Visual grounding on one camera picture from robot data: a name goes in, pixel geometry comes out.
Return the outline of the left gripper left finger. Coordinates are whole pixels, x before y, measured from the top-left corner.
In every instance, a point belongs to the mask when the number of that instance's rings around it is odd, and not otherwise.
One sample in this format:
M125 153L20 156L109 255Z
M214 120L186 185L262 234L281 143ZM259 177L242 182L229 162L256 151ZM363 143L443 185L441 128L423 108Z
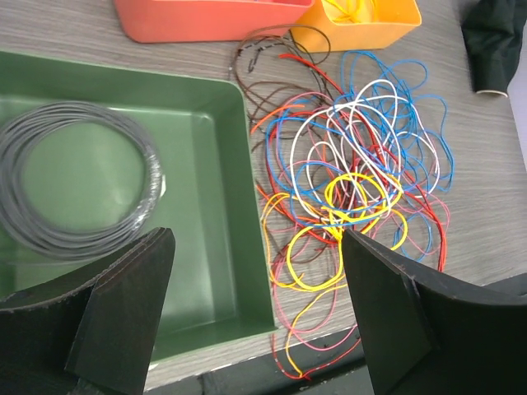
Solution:
M175 256L155 228L1 299L3 394L141 394Z

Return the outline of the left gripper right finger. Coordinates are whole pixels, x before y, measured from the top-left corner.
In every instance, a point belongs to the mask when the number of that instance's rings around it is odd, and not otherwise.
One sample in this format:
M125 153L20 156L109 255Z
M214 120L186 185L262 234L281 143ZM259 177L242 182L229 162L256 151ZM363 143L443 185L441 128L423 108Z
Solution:
M476 286L352 230L341 251L375 393L525 393L525 275Z

